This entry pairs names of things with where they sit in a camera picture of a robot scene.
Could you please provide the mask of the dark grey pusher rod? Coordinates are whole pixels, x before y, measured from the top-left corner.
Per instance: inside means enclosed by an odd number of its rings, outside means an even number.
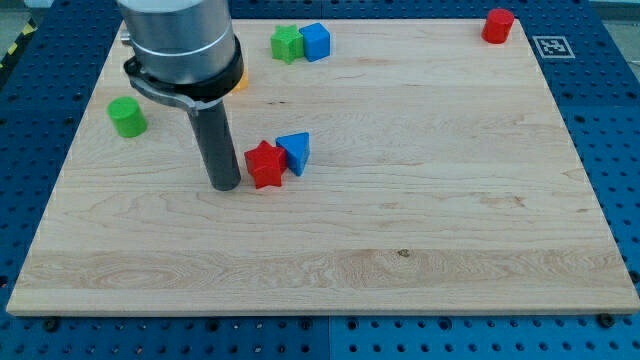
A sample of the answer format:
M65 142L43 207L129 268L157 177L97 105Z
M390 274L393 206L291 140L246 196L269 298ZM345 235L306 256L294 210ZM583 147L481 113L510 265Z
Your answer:
M224 103L198 110L189 119L212 187L233 190L241 175Z

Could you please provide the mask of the black wrist clamp ring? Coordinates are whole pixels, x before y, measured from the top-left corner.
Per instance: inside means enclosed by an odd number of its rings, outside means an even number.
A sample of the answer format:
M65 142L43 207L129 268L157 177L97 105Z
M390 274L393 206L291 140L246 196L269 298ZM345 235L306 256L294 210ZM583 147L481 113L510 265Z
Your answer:
M244 74L244 61L241 43L234 35L234 53L229 64L216 75L191 84L173 84L163 82L145 72L136 56L123 64L131 87L144 97L162 105L177 107L185 111L212 106L212 102L221 100L240 82Z

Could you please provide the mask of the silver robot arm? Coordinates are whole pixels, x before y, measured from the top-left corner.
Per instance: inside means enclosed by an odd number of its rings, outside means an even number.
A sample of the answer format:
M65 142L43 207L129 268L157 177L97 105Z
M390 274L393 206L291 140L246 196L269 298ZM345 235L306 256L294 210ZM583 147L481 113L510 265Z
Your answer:
M189 117L211 185L241 175L223 98L244 73L242 49L224 0L118 0L134 56L123 68L146 98Z

